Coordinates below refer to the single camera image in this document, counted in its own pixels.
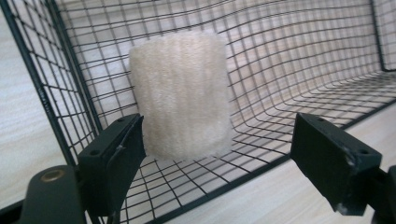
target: sponge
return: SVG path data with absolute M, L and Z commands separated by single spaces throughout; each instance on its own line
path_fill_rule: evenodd
M 130 52 L 131 80 L 147 153 L 195 160 L 231 149 L 225 46 L 216 35 L 186 32 Z

